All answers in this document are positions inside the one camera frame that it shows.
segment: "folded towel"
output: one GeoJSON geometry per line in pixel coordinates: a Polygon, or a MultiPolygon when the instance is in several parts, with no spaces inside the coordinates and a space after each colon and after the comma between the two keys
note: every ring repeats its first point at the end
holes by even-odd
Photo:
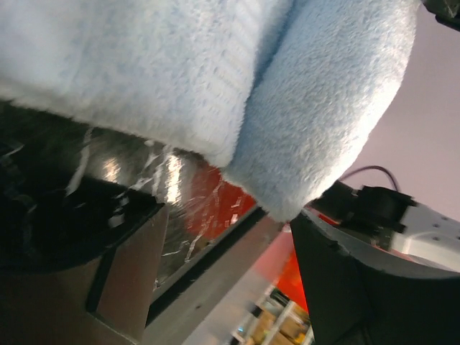
{"type": "Polygon", "coordinates": [[[288,220],[390,104],[418,2],[2,0],[0,98],[201,153],[288,220]]]}
{"type": "Polygon", "coordinates": [[[280,221],[321,196],[400,87],[419,2],[307,0],[248,100],[226,179],[280,221]]]}
{"type": "Polygon", "coordinates": [[[2,0],[0,98],[223,167],[292,2],[2,0]]]}

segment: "light blue towel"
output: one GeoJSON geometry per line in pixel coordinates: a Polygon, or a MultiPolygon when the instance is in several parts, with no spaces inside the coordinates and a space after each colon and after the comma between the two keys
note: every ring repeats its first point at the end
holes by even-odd
{"type": "Polygon", "coordinates": [[[390,104],[418,2],[2,0],[0,98],[201,153],[288,220],[390,104]]]}

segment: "cable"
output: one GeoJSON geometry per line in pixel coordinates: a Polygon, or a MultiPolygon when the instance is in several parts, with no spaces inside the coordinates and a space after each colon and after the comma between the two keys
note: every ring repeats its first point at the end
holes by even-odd
{"type": "Polygon", "coordinates": [[[390,182],[393,185],[393,189],[395,189],[397,192],[400,192],[400,185],[397,182],[396,177],[386,167],[381,167],[379,165],[368,165],[366,167],[361,167],[359,169],[353,170],[353,171],[345,174],[344,176],[342,176],[339,179],[339,181],[346,180],[347,178],[350,178],[351,176],[354,176],[354,175],[356,175],[358,173],[362,173],[363,171],[367,171],[367,170],[379,170],[379,171],[383,172],[390,179],[390,182]]]}

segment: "wall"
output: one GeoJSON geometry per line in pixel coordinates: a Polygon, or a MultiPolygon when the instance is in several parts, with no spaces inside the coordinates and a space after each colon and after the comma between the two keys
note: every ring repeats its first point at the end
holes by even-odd
{"type": "MultiPolygon", "coordinates": [[[[460,32],[424,8],[404,83],[353,168],[383,165],[402,191],[460,220],[460,32]]],[[[347,181],[390,186],[381,172],[347,181]]]]}

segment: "black marble surface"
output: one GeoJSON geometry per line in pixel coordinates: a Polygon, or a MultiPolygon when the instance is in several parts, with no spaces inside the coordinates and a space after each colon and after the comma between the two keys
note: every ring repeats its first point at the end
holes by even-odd
{"type": "Polygon", "coordinates": [[[0,265],[53,258],[165,203],[159,285],[253,205],[198,155],[8,103],[0,103],[0,183],[0,265]]]}

